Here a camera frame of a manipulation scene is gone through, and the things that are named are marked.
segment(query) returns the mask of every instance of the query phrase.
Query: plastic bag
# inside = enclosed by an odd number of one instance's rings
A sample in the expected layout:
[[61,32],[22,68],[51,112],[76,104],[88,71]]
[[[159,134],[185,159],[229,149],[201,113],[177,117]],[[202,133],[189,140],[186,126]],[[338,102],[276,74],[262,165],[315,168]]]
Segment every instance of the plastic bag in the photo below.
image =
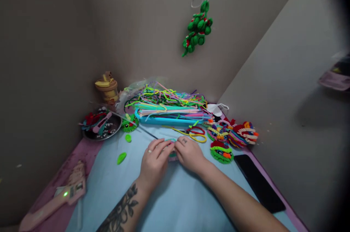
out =
[[[124,115],[125,103],[131,100],[133,97],[137,96],[140,93],[140,91],[146,86],[146,84],[152,84],[154,86],[153,82],[156,81],[161,83],[162,85],[166,85],[168,82],[168,78],[162,76],[152,76],[147,79],[144,79],[143,81],[134,82],[128,87],[124,88],[124,90],[119,93],[119,102],[117,102],[115,106],[116,112],[121,115]],[[156,86],[156,89],[163,90],[163,88],[161,88],[160,86]]]

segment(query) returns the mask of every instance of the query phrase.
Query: light blue table cover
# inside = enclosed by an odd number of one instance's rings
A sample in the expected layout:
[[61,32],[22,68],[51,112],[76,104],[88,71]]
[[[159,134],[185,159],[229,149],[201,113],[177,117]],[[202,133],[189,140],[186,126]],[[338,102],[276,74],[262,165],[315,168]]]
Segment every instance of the light blue table cover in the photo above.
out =
[[[171,129],[155,125],[143,125],[158,138],[181,136]],[[123,131],[106,140],[96,156],[87,179],[87,193],[83,198],[83,232],[95,232],[111,210],[119,202],[132,182],[140,174],[141,160],[152,137],[137,129],[131,133],[131,143],[126,142]],[[211,140],[200,143],[204,156],[213,162],[229,178],[245,191],[256,196],[243,174],[233,161],[224,165],[210,154]],[[127,157],[117,165],[118,156]],[[234,155],[243,154],[234,150]],[[290,231],[296,231],[285,211],[275,214]],[[168,170],[160,185],[152,194],[137,231],[236,231],[224,209],[213,193],[192,173],[178,162],[169,162]],[[77,208],[70,219],[66,232],[77,232]]]

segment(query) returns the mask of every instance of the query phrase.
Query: corner wall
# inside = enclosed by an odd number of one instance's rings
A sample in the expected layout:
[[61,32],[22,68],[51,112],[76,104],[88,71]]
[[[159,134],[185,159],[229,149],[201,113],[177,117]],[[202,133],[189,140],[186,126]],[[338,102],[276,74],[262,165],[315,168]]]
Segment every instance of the corner wall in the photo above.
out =
[[219,100],[254,124],[254,155],[310,231],[327,227],[348,176],[350,96],[317,83],[347,30],[337,0],[289,0]]
[[[165,76],[217,101],[288,0],[210,0],[212,33],[181,58],[192,0],[91,0],[105,65],[122,87]],[[200,5],[202,0],[194,0]]]
[[19,223],[80,141],[104,71],[87,0],[0,5],[2,227]]

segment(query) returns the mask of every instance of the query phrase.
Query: pink table edge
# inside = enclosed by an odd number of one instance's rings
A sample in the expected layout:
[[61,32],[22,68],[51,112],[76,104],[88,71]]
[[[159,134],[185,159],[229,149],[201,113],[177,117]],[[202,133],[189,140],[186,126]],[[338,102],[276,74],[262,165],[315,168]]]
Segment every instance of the pink table edge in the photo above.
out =
[[[222,115],[221,115],[221,119],[229,121],[228,118],[225,116],[225,114],[223,112],[222,112]],[[308,232],[308,230],[307,230],[306,226],[304,225],[304,223],[298,218],[298,216],[296,215],[296,213],[294,212],[292,207],[288,204],[286,199],[283,197],[281,192],[278,190],[278,188],[276,187],[276,185],[274,184],[274,182],[272,181],[270,176],[267,174],[265,169],[262,167],[262,165],[256,159],[255,155],[248,148],[242,149],[242,152],[245,155],[250,157],[250,159],[253,161],[255,166],[259,169],[260,173],[265,177],[265,179],[270,184],[272,189],[276,192],[278,197],[282,200],[283,204],[285,205],[285,212],[286,212],[287,216],[289,217],[289,219],[291,220],[292,224],[295,226],[295,228],[299,232]]]
[[[77,165],[79,160],[81,160],[85,164],[86,179],[88,179],[89,173],[91,171],[92,166],[94,165],[96,156],[100,151],[102,144],[103,141],[93,142],[83,138],[75,147],[74,151],[66,159],[61,168],[58,170],[57,174],[53,177],[50,183],[42,191],[40,196],[36,199],[29,212],[33,213],[40,209],[53,198],[56,192],[56,187],[65,186],[67,184],[67,179],[70,176],[73,167]],[[74,208],[75,205],[63,205],[48,219],[46,219],[39,226],[34,228],[32,232],[64,232],[72,217]]]

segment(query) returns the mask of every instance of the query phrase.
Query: hand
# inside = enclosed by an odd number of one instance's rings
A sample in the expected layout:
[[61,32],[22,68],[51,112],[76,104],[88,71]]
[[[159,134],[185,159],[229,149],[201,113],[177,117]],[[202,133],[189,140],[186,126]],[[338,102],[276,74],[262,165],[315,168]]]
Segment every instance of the hand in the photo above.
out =
[[168,156],[174,149],[174,143],[164,138],[153,140],[142,157],[139,187],[151,194],[164,176],[168,167]]
[[199,145],[186,136],[181,136],[175,142],[175,149],[180,163],[200,175],[209,161],[204,157]]

